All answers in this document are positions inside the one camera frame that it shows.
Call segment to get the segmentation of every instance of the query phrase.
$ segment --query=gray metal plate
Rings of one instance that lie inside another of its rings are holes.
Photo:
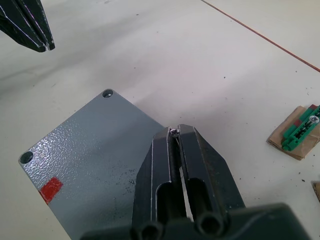
[[[163,127],[113,91],[99,94],[29,149],[20,165],[41,191],[63,185],[48,206],[72,239],[131,222],[136,175]]]

